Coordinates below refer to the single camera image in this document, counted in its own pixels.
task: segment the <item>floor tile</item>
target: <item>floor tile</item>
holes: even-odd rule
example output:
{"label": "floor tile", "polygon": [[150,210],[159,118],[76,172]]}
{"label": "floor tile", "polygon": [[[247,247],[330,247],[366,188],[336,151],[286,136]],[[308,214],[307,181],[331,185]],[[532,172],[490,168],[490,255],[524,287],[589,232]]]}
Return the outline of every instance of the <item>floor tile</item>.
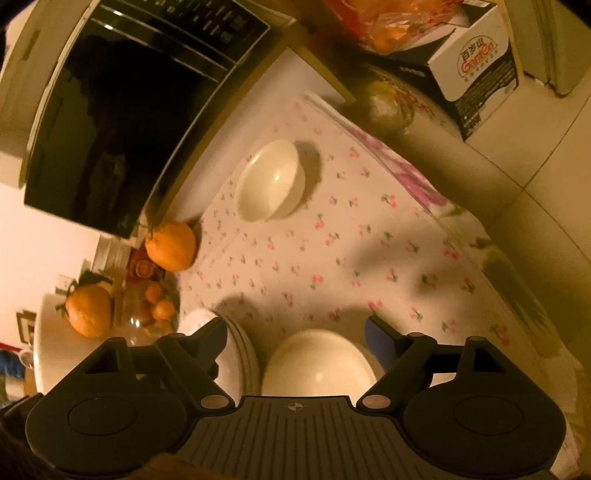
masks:
{"label": "floor tile", "polygon": [[490,225],[517,198],[521,189],[469,145],[422,115],[407,134],[389,145],[412,162],[450,200]]}
{"label": "floor tile", "polygon": [[488,229],[568,345],[591,325],[591,263],[526,192]]}
{"label": "floor tile", "polygon": [[534,177],[527,192],[591,259],[591,102]]}
{"label": "floor tile", "polygon": [[591,70],[565,97],[526,77],[518,89],[468,139],[524,187],[542,166],[591,94]]}

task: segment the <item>microwave oven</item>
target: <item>microwave oven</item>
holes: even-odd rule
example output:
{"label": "microwave oven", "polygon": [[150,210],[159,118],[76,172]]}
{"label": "microwave oven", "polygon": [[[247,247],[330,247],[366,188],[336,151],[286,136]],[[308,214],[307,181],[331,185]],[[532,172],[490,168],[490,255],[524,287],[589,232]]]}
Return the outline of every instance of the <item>microwave oven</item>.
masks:
{"label": "microwave oven", "polygon": [[29,137],[24,202],[129,238],[191,129],[269,25],[233,0],[100,0]]}

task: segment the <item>tablecloth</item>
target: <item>tablecloth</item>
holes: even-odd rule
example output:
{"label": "tablecloth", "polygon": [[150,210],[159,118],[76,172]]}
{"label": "tablecloth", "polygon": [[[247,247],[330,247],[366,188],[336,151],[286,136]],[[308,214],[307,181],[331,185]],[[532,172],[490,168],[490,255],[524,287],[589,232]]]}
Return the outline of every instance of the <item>tablecloth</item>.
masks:
{"label": "tablecloth", "polygon": [[[298,149],[303,201],[288,218],[243,222],[233,202],[238,177],[279,138]],[[576,470],[589,386],[540,304],[474,217],[318,97],[295,98],[269,117],[196,228],[197,260],[179,275],[181,314],[205,306],[239,322],[263,367],[303,329],[363,345],[372,312],[440,343],[485,336],[563,409],[569,432],[553,472]]]}

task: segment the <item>plastic bag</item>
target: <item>plastic bag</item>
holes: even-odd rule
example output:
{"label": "plastic bag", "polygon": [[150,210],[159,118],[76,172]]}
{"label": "plastic bag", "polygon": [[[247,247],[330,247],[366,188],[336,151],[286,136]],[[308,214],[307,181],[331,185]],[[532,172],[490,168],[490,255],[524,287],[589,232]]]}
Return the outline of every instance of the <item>plastic bag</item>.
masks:
{"label": "plastic bag", "polygon": [[324,0],[365,49],[388,55],[448,22],[462,0]]}

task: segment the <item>white bowl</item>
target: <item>white bowl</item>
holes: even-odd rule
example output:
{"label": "white bowl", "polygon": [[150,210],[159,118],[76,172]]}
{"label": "white bowl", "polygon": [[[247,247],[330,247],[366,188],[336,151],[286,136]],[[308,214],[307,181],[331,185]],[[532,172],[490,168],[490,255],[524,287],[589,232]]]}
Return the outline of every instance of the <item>white bowl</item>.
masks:
{"label": "white bowl", "polygon": [[286,217],[299,204],[305,185],[296,146],[276,140],[244,168],[236,186],[236,212],[246,222]]}
{"label": "white bowl", "polygon": [[328,330],[305,330],[273,353],[262,381],[269,397],[348,395],[353,405],[375,384],[369,362],[345,337]]}

